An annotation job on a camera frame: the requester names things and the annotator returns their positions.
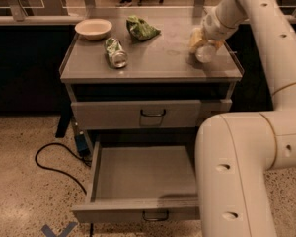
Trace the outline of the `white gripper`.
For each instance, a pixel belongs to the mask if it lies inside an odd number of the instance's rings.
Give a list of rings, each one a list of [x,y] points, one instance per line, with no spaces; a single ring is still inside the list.
[[[228,39],[238,28],[238,25],[226,26],[216,15],[216,8],[211,8],[201,20],[202,28],[194,28],[190,34],[188,50],[196,53],[197,49],[207,43],[207,40],[215,40],[216,50],[224,45],[224,40]]]

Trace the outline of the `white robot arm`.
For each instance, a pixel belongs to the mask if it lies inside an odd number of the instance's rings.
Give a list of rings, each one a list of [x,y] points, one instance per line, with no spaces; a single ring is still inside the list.
[[[263,174],[296,166],[296,33],[277,0],[221,0],[198,49],[251,25],[273,108],[208,118],[195,141],[203,237],[277,237]]]

